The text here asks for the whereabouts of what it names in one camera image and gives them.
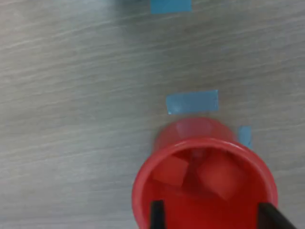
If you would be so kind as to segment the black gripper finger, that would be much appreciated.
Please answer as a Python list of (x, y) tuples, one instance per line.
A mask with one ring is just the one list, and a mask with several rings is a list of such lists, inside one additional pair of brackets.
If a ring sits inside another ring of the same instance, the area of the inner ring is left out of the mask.
[(296, 229), (273, 204), (258, 204), (258, 229)]
[(154, 200), (151, 203), (150, 229), (165, 229), (165, 211), (163, 200)]

